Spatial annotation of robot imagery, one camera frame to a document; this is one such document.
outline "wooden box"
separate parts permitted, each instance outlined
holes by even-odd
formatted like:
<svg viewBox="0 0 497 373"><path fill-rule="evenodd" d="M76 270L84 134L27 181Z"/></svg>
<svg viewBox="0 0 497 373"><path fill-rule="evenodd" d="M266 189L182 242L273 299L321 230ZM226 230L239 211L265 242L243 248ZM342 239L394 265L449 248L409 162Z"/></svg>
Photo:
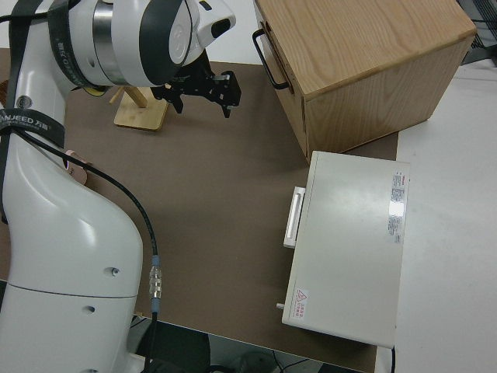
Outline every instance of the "wooden box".
<svg viewBox="0 0 497 373"><path fill-rule="evenodd" d="M255 12L308 160L428 119L476 32L455 0L255 0Z"/></svg>

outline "caution sticker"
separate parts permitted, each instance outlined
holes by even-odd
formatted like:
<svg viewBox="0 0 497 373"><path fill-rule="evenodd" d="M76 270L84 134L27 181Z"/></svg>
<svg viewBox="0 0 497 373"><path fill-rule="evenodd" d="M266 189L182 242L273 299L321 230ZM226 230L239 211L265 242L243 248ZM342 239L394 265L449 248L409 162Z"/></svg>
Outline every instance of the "caution sticker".
<svg viewBox="0 0 497 373"><path fill-rule="evenodd" d="M309 291L296 288L294 293L294 310L292 318L303 319L305 317L305 309L309 299Z"/></svg>

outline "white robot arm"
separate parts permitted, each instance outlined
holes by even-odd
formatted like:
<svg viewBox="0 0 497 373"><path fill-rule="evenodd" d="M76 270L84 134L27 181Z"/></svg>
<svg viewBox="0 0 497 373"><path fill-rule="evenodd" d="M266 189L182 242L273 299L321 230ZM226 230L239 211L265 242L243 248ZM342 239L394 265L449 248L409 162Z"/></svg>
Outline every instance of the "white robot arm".
<svg viewBox="0 0 497 373"><path fill-rule="evenodd" d="M155 95L178 111L179 95L191 91L221 104L227 116L238 105L238 83L232 71L215 76L204 49L235 17L221 0L22 0L9 21L0 179L12 260L0 311L0 373L173 371L126 351L141 278L134 223L76 183L41 145L63 146L66 97L78 86L159 87ZM23 131L34 132L39 145ZM159 298L153 260L152 297Z"/></svg>

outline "wooden stand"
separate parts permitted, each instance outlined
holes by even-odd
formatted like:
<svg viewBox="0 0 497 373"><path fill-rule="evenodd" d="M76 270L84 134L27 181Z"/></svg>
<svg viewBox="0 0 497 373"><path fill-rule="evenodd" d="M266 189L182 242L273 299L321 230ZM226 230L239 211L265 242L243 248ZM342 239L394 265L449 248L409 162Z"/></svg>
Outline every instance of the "wooden stand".
<svg viewBox="0 0 497 373"><path fill-rule="evenodd" d="M114 119L115 125L147 131L157 131L162 127L168 107L165 100L155 99L150 88L124 87L109 103L113 103L122 91L124 94Z"/></svg>

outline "white label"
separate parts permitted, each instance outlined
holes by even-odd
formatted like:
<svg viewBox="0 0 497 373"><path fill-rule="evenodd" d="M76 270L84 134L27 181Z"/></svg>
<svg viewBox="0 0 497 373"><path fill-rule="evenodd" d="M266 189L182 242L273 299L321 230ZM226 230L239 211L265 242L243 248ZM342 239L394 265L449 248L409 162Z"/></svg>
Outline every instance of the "white label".
<svg viewBox="0 0 497 373"><path fill-rule="evenodd" d="M292 318L303 319L305 317L305 308L307 307L308 299L309 291L299 288L295 289Z"/></svg>
<svg viewBox="0 0 497 373"><path fill-rule="evenodd" d="M405 188L407 176L397 171L391 180L390 206L388 208L388 236L389 240L401 243L404 228Z"/></svg>

